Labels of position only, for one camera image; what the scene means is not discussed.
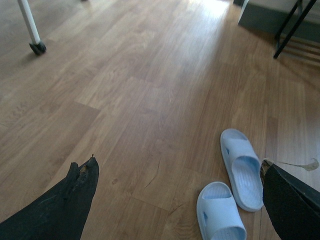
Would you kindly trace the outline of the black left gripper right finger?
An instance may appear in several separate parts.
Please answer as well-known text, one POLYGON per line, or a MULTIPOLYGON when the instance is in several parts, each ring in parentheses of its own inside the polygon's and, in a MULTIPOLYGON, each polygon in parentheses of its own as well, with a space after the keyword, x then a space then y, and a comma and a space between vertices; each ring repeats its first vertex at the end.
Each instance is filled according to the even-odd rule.
POLYGON ((320 192, 264 159, 260 167, 263 204, 282 240, 320 238, 320 192))

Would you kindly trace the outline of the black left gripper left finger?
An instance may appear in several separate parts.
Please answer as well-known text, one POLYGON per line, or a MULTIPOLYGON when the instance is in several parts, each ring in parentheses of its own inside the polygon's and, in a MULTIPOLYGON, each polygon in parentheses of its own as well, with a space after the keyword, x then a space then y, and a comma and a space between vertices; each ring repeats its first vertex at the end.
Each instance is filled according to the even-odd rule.
POLYGON ((94 156, 73 162, 64 179, 32 203, 1 222, 2 240, 79 240, 99 179, 94 156))

